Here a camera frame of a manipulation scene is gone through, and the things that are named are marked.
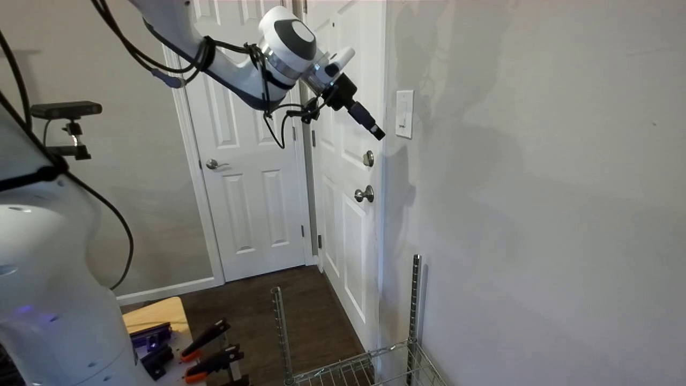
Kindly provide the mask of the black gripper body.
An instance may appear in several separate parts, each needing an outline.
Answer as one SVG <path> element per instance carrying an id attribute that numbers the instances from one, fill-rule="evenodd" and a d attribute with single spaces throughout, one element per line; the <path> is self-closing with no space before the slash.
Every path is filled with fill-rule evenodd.
<path id="1" fill-rule="evenodd" d="M 354 99 L 356 83 L 347 74 L 338 74 L 329 87 L 323 89 L 323 102 L 338 111 L 340 106 L 356 120 L 361 117 L 361 104 Z"/>

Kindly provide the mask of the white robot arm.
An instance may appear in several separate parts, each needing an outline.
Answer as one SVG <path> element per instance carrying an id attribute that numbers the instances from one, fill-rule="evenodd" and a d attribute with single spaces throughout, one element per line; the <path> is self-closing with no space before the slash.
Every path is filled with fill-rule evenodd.
<path id="1" fill-rule="evenodd" d="M 146 27 L 173 54 L 210 74 L 246 104 L 277 108 L 305 81 L 328 106 L 340 106 L 375 138 L 384 138 L 371 111 L 354 99 L 356 83 L 343 73 L 352 49 L 325 54 L 314 32 L 284 6 L 272 6 L 256 23 L 258 42 L 225 42 L 201 33 L 191 22 L 191 0 L 131 0 Z"/>

